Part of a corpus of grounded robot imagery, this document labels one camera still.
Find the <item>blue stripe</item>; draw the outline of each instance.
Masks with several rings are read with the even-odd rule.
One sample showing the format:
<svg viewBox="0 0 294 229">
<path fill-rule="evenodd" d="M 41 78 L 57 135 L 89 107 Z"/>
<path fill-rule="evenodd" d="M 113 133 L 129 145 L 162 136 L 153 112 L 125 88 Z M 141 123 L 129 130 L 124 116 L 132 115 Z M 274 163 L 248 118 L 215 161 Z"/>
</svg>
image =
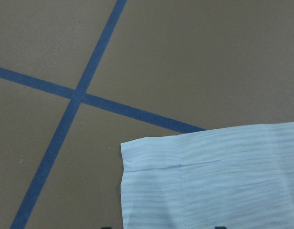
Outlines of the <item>blue stripe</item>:
<svg viewBox="0 0 294 229">
<path fill-rule="evenodd" d="M 90 94 L 86 94 L 82 102 L 91 106 L 134 118 L 146 123 L 158 125 L 180 133 L 192 133 L 205 130 L 197 126 L 176 121 L 147 111 L 139 110 L 131 106 L 119 104 Z"/>
<path fill-rule="evenodd" d="M 74 89 L 63 87 L 45 80 L 39 80 L 31 76 L 16 73 L 4 68 L 0 68 L 0 78 L 15 83 L 20 83 L 28 87 L 32 87 L 44 92 L 52 93 L 67 99 L 70 99 L 74 93 Z"/>
<path fill-rule="evenodd" d="M 40 163 L 40 166 L 28 188 L 23 202 L 15 216 L 11 229 L 23 229 L 31 215 L 35 203 L 41 193 L 43 185 L 50 173 L 50 170 L 55 162 L 59 150 L 65 140 L 65 137 L 70 129 L 70 126 L 79 109 L 80 103 L 85 95 L 85 92 L 93 78 L 95 70 L 100 62 L 100 59 L 105 51 L 105 48 L 110 40 L 114 27 L 117 24 L 118 18 L 125 6 L 126 0 L 117 0 L 114 9 L 105 25 L 103 33 L 94 49 L 92 57 L 87 64 L 87 67 L 82 75 L 80 82 L 73 93 L 71 100 L 62 116 L 62 119 L 56 129 L 56 132 L 45 152 L 45 155 Z"/>
</svg>

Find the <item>wrinkled fabric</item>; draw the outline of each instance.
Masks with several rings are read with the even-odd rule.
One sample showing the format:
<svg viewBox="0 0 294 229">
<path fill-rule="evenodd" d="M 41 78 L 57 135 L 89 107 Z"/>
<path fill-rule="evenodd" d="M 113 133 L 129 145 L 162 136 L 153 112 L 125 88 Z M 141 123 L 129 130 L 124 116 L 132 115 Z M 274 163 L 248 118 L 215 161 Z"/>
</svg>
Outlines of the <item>wrinkled fabric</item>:
<svg viewBox="0 0 294 229">
<path fill-rule="evenodd" d="M 294 229 L 294 123 L 122 143 L 124 229 Z"/>
</svg>

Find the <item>cloth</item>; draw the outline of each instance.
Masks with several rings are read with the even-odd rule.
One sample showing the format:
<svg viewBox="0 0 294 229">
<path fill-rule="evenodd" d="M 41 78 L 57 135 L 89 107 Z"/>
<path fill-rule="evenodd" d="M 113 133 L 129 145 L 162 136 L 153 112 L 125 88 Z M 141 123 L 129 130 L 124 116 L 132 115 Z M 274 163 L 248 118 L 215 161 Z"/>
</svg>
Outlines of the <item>cloth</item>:
<svg viewBox="0 0 294 229">
<path fill-rule="evenodd" d="M 122 143 L 124 229 L 294 229 L 294 123 Z"/>
</svg>

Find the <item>blue tape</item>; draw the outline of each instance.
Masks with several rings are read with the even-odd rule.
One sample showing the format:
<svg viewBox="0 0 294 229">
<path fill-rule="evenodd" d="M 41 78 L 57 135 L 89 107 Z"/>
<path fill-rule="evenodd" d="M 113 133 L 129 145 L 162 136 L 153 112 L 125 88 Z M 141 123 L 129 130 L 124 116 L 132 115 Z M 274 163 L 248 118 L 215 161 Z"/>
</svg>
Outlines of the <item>blue tape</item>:
<svg viewBox="0 0 294 229">
<path fill-rule="evenodd" d="M 114 9 L 105 25 L 102 35 L 93 51 L 92 57 L 74 91 L 71 100 L 61 118 L 61 121 L 55 131 L 55 134 L 45 152 L 45 155 L 39 165 L 39 168 L 25 194 L 20 208 L 15 216 L 11 229 L 23 229 L 31 215 L 31 212 L 36 204 L 36 201 L 41 193 L 43 185 L 50 173 L 50 170 L 55 162 L 59 150 L 65 140 L 65 137 L 70 129 L 70 126 L 79 109 L 80 103 L 85 95 L 85 92 L 93 78 L 95 70 L 101 60 L 105 48 L 110 40 L 112 32 L 117 24 L 119 16 L 125 6 L 126 0 L 117 0 Z"/>
<path fill-rule="evenodd" d="M 74 89 L 0 68 L 0 78 L 70 99 Z"/>
<path fill-rule="evenodd" d="M 192 133 L 197 131 L 203 131 L 205 129 L 197 126 L 193 126 L 187 123 L 176 121 L 174 119 L 166 118 L 157 114 L 153 114 L 147 111 L 139 110 L 137 108 L 119 104 L 104 98 L 100 98 L 94 95 L 86 94 L 82 101 L 84 104 L 95 106 L 110 112 L 114 112 L 120 115 L 124 115 L 130 118 L 134 118 L 146 123 L 158 125 L 170 130 L 174 130 L 180 133 Z"/>
</svg>

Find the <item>towel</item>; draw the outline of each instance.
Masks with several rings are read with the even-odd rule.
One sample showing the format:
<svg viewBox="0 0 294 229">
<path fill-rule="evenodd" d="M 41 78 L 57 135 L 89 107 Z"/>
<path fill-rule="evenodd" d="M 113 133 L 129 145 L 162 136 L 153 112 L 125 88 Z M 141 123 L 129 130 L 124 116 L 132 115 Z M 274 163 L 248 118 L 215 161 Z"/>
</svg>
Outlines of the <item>towel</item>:
<svg viewBox="0 0 294 229">
<path fill-rule="evenodd" d="M 294 123 L 121 144 L 124 229 L 294 229 Z"/>
</svg>

